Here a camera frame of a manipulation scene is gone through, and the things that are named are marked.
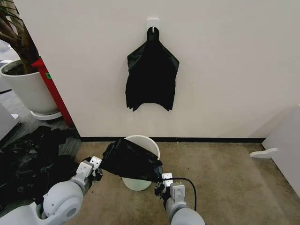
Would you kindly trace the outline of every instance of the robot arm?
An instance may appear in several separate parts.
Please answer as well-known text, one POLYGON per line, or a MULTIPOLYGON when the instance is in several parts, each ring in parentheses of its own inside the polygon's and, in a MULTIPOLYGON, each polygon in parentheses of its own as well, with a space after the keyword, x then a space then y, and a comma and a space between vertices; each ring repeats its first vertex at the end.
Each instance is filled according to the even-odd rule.
POLYGON ((76 176, 55 184, 44 195, 43 204, 21 206, 0 218, 0 225, 61 225, 74 218, 81 207, 83 197, 93 180, 101 180, 101 159, 79 164, 76 176))
POLYGON ((181 182, 173 182, 172 178, 171 173, 163 173, 163 181, 155 189, 155 194, 164 200, 170 224, 205 225, 203 218, 195 210, 190 209, 185 202, 185 186, 181 182))
MULTIPOLYGON (((100 164, 101 159, 97 157, 92 157, 89 162, 81 162, 76 176, 50 188, 42 204, 33 202, 16 208, 0 218, 0 225, 61 225, 71 220, 78 214, 93 180, 101 180, 100 164)), ((162 178, 171 179, 172 174, 164 173, 162 178)), ((158 184, 155 193, 164 199, 171 225, 205 225, 202 217, 187 206, 185 186, 181 182, 164 180, 158 184)))

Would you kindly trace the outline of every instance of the plant pot saucer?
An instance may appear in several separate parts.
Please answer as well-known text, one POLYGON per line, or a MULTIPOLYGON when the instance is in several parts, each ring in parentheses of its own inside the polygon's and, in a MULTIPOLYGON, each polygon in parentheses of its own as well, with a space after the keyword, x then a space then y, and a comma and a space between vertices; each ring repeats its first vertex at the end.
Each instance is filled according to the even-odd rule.
POLYGON ((38 113, 33 112, 33 111, 30 111, 30 113, 37 120, 53 120, 53 119, 61 117, 60 112, 50 114, 50 115, 42 115, 42 114, 38 114, 38 113))

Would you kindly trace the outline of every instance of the soil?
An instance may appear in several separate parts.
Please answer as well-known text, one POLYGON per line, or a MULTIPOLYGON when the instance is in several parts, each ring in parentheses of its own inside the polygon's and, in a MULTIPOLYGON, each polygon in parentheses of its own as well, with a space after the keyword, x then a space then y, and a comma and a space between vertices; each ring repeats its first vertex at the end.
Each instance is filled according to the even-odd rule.
POLYGON ((25 72, 24 72, 24 66, 23 64, 20 64, 10 70, 8 70, 7 72, 5 72, 4 74, 7 74, 7 75, 24 75, 25 72))

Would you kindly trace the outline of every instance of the black plastic bag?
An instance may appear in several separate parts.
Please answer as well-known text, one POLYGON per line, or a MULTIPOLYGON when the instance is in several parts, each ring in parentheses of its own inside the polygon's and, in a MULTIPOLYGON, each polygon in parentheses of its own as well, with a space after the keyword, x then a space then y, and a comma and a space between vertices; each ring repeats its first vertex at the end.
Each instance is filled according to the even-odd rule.
POLYGON ((143 103, 157 103, 171 110, 179 61, 160 43, 157 28, 148 29, 147 41, 127 60, 127 107, 135 111, 143 103))
POLYGON ((0 209, 17 199, 42 199, 56 183, 69 180, 78 167, 59 145, 75 136, 71 129, 40 126, 0 150, 0 209))
POLYGON ((100 166, 120 177, 152 182, 162 174, 162 162, 155 154, 126 139, 108 145, 100 166))

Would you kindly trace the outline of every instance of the white trash can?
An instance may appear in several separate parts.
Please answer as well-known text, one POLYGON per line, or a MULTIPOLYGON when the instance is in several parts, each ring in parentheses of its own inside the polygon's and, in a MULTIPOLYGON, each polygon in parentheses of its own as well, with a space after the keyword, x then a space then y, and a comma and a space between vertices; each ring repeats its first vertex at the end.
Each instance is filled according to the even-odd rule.
MULTIPOLYGON (((159 153, 158 145, 151 138, 143 136, 143 135, 132 135, 132 136, 126 137, 125 139, 154 153, 158 157, 158 160, 159 160, 160 153, 159 153)), ((151 181, 147 181, 147 180, 136 180, 136 179, 124 178, 124 177, 122 177, 122 179, 123 179, 126 187, 128 187, 129 189, 131 189, 133 191, 142 191, 151 185, 151 181)))

